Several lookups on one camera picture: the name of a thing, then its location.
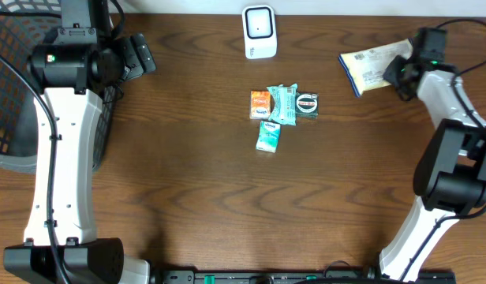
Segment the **small orange carton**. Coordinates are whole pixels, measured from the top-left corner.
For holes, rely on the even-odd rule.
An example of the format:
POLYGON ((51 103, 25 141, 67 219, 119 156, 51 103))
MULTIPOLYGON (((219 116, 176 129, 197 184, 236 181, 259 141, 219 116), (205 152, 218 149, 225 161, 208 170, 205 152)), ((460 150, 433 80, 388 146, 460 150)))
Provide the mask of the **small orange carton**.
POLYGON ((267 120, 271 115, 271 94, 268 91, 250 92, 251 119, 267 120))

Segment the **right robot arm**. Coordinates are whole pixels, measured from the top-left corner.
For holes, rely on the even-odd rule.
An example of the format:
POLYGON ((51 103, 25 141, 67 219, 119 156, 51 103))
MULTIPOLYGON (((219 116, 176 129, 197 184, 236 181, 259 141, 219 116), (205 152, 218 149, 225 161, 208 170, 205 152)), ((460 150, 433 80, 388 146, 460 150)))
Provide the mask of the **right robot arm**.
POLYGON ((436 128, 413 175, 415 200, 379 255, 379 275, 415 282, 428 255, 457 222, 486 213, 486 121, 445 62, 443 26, 420 28, 408 58, 396 56, 383 75, 400 99, 419 99, 436 128))

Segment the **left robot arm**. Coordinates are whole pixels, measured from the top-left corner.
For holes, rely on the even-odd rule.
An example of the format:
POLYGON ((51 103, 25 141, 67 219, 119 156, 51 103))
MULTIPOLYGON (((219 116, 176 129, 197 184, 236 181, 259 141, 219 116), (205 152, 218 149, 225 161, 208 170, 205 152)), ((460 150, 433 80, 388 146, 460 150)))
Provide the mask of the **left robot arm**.
POLYGON ((92 203, 95 135, 107 88, 156 68, 141 34, 122 36, 106 1, 64 1, 51 43, 34 47, 23 83, 35 99, 38 144, 33 206, 3 266, 29 283, 138 283, 158 275, 97 235, 92 203))

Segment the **light blue tissue pack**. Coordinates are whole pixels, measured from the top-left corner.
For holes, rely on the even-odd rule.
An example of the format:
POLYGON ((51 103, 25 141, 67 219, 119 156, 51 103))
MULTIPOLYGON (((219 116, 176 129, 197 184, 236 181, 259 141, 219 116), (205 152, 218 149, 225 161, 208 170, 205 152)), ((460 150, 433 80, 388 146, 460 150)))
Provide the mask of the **light blue tissue pack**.
POLYGON ((256 150, 276 153, 280 133, 280 124, 270 121, 261 121, 259 136, 256 142, 256 150))

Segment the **teal snack packet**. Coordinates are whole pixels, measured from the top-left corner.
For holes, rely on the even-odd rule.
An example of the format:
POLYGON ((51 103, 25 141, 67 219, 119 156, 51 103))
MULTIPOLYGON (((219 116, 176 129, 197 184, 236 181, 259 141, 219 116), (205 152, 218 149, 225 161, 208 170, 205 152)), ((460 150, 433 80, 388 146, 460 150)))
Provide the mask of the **teal snack packet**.
POLYGON ((281 125, 296 125, 296 92, 297 84, 291 86, 268 86, 274 100, 274 107, 270 114, 269 120, 281 125))

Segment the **large yellow snack bag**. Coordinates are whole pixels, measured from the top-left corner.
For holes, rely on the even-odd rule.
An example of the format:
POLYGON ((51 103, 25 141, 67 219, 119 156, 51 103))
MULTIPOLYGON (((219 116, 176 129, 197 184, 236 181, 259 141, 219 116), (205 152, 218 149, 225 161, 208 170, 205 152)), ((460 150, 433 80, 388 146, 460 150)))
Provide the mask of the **large yellow snack bag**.
POLYGON ((389 64, 400 55, 409 58, 413 52, 411 38, 367 50, 340 54, 338 61, 344 69, 353 89, 359 98, 364 92, 389 86, 383 74, 389 64))

